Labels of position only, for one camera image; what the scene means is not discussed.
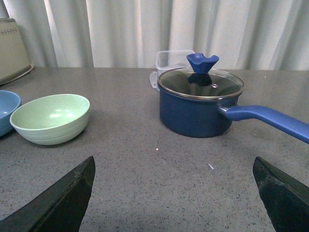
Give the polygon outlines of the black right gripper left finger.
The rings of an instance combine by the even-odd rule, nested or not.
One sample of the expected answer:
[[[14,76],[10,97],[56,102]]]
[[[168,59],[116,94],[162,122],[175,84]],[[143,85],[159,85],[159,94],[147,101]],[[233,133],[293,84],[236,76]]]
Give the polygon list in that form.
[[[96,172],[88,157],[31,202],[1,220],[2,232],[77,232],[91,197]]]

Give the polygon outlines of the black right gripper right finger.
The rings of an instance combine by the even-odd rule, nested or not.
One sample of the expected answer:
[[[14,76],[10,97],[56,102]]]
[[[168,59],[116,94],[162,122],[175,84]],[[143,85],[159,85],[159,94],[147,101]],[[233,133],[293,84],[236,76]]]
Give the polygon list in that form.
[[[309,188],[261,157],[253,175],[268,217],[277,232],[309,230]]]

